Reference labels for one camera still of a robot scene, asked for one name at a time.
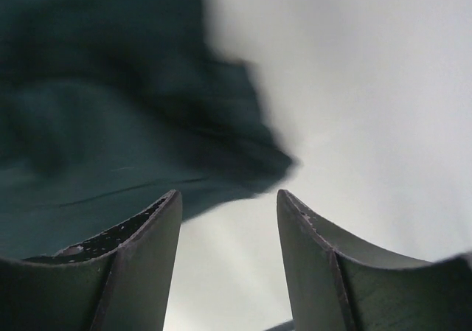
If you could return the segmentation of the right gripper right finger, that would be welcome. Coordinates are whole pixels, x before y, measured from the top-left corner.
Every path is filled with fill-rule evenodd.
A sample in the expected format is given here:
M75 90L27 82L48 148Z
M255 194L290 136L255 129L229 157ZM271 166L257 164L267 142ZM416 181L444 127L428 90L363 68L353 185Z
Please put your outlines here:
M376 246L286 190L277 222L296 330L471 328L471 255L436 262Z

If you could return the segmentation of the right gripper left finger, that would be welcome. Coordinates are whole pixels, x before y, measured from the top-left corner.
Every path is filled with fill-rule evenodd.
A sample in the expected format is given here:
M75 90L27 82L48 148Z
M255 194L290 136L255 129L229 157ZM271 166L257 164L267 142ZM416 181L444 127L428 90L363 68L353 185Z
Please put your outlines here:
M181 216L171 190L55 255L1 259L1 329L162 330Z

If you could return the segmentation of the black t shirt blue logo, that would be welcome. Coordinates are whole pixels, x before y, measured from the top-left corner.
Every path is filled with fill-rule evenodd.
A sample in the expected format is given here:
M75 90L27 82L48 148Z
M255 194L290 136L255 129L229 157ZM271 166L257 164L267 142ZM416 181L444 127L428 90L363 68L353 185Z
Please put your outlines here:
M169 190L184 216L247 199L293 159L202 0L1 0L1 255L53 254Z

